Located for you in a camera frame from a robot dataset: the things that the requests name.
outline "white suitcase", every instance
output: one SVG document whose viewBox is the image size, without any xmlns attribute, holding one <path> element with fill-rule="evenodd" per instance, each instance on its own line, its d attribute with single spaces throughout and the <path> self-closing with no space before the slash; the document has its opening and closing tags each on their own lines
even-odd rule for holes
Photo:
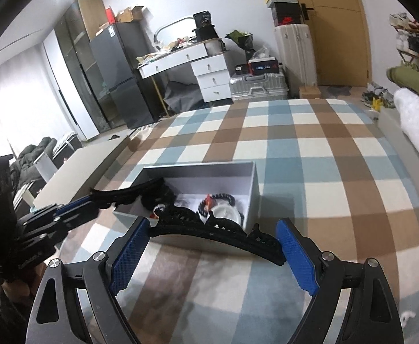
<svg viewBox="0 0 419 344">
<path fill-rule="evenodd" d="M 313 42 L 307 25 L 284 25 L 274 29 L 291 95 L 298 96 L 302 86 L 318 85 Z"/>
</svg>

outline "bed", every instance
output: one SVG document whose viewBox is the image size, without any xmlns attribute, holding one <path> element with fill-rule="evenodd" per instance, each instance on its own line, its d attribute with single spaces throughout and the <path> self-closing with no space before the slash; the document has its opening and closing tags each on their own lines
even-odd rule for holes
<svg viewBox="0 0 419 344">
<path fill-rule="evenodd" d="M 395 150 L 358 107 L 337 99 L 235 103 L 166 119 L 135 143 L 97 188 L 127 187 L 148 165 L 255 161 L 261 230 L 273 233 L 278 219 L 290 217 L 340 259 L 377 258 L 406 343 L 419 343 L 419 197 Z M 60 257 L 86 260 L 125 231 L 104 210 L 70 233 Z M 335 342 L 348 297 L 343 290 L 327 343 Z M 152 242 L 117 298 L 144 344 L 285 343 L 310 301 L 287 264 Z"/>
</svg>

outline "white curtain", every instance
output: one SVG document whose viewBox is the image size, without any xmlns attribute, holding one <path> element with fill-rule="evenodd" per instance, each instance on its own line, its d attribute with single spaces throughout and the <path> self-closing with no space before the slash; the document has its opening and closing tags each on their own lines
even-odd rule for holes
<svg viewBox="0 0 419 344">
<path fill-rule="evenodd" d="M 46 72 L 41 44 L 0 66 L 0 151 L 4 138 L 19 155 L 43 137 L 59 139 L 71 130 Z"/>
</svg>

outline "gray box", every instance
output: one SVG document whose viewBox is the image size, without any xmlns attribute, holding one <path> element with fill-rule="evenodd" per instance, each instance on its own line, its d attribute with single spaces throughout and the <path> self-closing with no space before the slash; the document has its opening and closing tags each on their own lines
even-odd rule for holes
<svg viewBox="0 0 419 344">
<path fill-rule="evenodd" d="M 286 99 L 289 91 L 283 73 L 233 75 L 230 79 L 232 100 L 274 101 Z"/>
<path fill-rule="evenodd" d="M 190 165 L 161 165 L 145 167 L 132 185 L 163 177 L 166 184 L 178 196 L 176 205 L 197 211 L 207 194 L 233 195 L 236 209 L 243 214 L 243 230 L 249 234 L 259 214 L 259 184 L 255 162 L 197 163 Z M 141 198 L 133 204 L 122 204 L 114 209 L 114 215 L 126 226 L 138 216 L 149 218 L 150 211 L 141 204 Z M 158 220 L 149 218 L 151 226 Z M 224 255 L 247 255 L 246 251 L 209 239 L 185 235 L 161 235 L 152 242 L 185 249 L 197 249 Z"/>
</svg>

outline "refrigerator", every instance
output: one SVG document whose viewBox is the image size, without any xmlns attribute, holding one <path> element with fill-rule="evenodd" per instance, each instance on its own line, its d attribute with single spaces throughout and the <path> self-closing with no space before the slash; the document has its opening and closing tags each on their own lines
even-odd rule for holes
<svg viewBox="0 0 419 344">
<path fill-rule="evenodd" d="M 96 36 L 90 46 L 127 127 L 134 129 L 158 121 L 164 109 L 153 79 L 142 79 L 136 69 L 136 58 L 151 52 L 139 22 L 114 23 Z"/>
</svg>

